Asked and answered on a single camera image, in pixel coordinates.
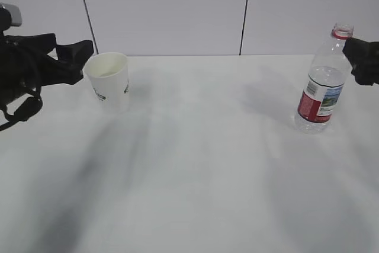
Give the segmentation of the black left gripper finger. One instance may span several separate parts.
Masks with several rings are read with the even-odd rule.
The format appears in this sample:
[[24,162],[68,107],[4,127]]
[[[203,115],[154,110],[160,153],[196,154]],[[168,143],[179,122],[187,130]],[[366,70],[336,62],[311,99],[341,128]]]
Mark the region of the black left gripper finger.
[[84,66],[94,54],[92,40],[82,40],[74,44],[57,45],[56,53],[59,60],[70,65]]
[[5,54],[21,56],[24,54],[47,55],[57,46],[54,33],[35,36],[5,36]]

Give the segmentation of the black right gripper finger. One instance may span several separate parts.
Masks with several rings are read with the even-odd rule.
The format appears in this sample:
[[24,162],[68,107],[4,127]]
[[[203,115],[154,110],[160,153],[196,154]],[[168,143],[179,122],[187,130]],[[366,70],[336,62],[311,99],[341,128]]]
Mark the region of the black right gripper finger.
[[349,61],[355,82],[363,86],[378,84],[378,42],[356,38],[346,40],[343,54]]

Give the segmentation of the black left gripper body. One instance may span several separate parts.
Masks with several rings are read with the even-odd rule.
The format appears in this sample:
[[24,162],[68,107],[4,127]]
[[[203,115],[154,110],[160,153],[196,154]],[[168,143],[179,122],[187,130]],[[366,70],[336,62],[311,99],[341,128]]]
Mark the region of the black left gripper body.
[[40,95],[49,85],[74,85],[83,79],[83,67],[58,59],[56,48],[47,55],[5,54],[5,35],[11,26],[11,15],[1,8],[1,103],[9,104],[19,97]]

